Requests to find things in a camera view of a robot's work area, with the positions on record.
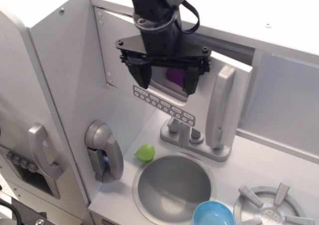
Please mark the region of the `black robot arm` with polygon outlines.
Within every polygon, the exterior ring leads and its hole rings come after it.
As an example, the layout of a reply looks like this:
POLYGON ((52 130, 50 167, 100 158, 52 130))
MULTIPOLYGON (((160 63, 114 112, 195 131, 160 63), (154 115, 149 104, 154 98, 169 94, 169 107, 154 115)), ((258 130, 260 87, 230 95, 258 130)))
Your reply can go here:
POLYGON ((140 35, 119 39, 120 59, 139 86, 148 88, 153 67, 166 68, 171 81, 184 93, 195 93, 199 77, 210 71, 211 48, 192 38, 197 22, 183 29, 179 6, 196 18, 198 11, 186 0, 132 0, 133 20, 140 35))

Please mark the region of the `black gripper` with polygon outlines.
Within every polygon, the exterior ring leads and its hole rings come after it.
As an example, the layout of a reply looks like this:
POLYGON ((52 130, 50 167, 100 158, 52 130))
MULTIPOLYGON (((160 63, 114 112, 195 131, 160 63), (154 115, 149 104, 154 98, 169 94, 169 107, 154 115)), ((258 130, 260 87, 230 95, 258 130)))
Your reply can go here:
POLYGON ((124 63, 137 84, 147 89, 152 67, 185 70, 184 91, 194 94, 200 72, 210 70, 211 48, 195 36, 196 29, 183 30, 174 25, 162 31, 141 31, 140 35, 118 39, 115 46, 121 51, 124 63))

